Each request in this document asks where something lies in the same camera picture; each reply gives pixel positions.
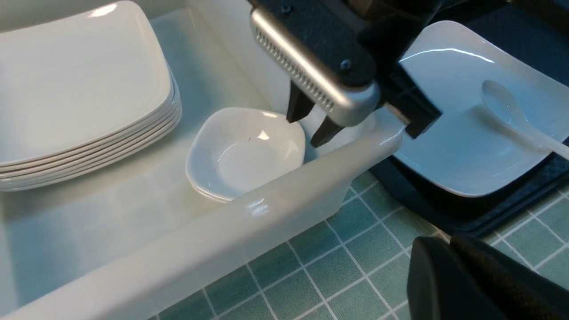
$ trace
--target dark blue tray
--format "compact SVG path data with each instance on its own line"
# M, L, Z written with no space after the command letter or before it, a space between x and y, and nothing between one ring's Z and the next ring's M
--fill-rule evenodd
M441 19L452 19L448 15L441 16ZM569 34L559 32L558 28L515 5L503 6L469 22L460 18L452 20L463 23L547 76L569 85ZM446 192L394 157L378 163L370 171L396 200L450 235L479 236L490 232L569 182L569 161L555 154L508 186L480 198L464 198Z

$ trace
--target small square bowl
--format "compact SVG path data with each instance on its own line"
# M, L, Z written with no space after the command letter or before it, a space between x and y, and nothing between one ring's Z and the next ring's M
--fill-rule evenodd
M197 192L226 203L300 167L305 149L302 127L284 115L226 108L197 133L185 174Z

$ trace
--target ceramic spoon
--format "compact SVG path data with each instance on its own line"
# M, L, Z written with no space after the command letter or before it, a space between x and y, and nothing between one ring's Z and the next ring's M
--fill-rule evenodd
M483 105L499 123L569 160L569 147L533 127L514 95L505 86L496 81L485 80L480 93Z

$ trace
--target spoon handle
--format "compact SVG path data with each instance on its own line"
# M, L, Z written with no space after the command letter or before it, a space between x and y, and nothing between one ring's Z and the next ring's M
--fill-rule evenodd
M562 144L561 142L551 138L547 134L544 134L537 128L533 127L532 125L525 126L524 128L525 134L533 137L535 141L540 142L541 144L545 145L551 151L559 154L561 157L569 160L569 147Z

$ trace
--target screw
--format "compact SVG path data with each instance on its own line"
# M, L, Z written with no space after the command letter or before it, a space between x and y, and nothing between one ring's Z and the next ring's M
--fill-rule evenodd
M292 10L292 7L289 5L283 5L281 7L281 12L284 14L289 14L291 10Z
M346 59L340 63L340 70L348 72L350 69L352 69L352 62L349 59Z

